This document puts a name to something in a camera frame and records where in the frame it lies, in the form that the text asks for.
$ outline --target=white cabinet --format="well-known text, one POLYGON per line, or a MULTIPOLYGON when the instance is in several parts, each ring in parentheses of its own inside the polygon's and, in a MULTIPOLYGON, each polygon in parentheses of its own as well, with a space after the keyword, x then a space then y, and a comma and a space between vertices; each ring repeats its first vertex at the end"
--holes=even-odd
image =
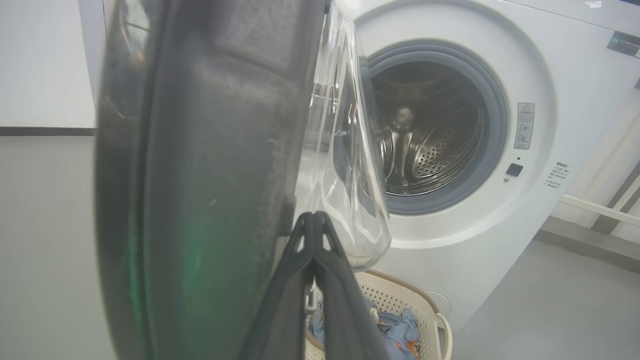
POLYGON ((77 1, 0 2, 0 127, 95 126, 77 1))

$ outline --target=sticker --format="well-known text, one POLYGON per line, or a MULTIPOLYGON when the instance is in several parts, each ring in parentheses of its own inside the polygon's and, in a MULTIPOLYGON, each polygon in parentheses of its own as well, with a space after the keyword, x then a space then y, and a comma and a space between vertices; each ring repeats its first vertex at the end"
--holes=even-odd
POLYGON ((518 103, 518 128, 516 129, 516 144, 513 146, 514 148, 527 150, 531 145, 535 110, 535 104, 527 102, 518 103))
POLYGON ((640 58, 640 38, 615 31, 607 49, 640 58))
POLYGON ((569 176, 569 165, 556 163, 545 179, 545 185, 549 188, 560 189, 566 178, 569 176))

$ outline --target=circular door opening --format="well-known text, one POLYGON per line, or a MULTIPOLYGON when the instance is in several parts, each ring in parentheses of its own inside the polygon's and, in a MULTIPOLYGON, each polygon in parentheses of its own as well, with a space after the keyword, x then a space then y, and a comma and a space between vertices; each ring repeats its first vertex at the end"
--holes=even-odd
POLYGON ((389 210, 430 213, 476 191, 506 140, 495 77, 449 44, 399 45, 370 64, 389 210))

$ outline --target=gray rubber seal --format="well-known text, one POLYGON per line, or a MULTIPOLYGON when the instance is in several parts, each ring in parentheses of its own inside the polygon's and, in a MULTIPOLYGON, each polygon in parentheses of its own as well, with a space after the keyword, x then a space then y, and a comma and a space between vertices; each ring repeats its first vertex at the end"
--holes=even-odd
POLYGON ((452 206, 476 191, 498 164, 509 127, 506 98, 499 82, 476 55, 452 43, 436 40, 414 40, 386 48, 369 58, 371 75, 375 76, 396 65, 415 61, 439 63, 468 77, 482 94, 488 111, 476 156, 454 181, 431 193, 422 195, 387 194, 391 213, 419 215, 452 206))

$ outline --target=stainless steel drum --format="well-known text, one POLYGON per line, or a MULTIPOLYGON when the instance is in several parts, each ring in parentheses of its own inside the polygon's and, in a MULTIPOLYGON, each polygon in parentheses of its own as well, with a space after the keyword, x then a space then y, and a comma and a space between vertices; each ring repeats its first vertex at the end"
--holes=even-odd
POLYGON ((478 150, 486 106, 452 68, 404 63, 373 79, 387 192, 433 192, 462 174, 478 150))

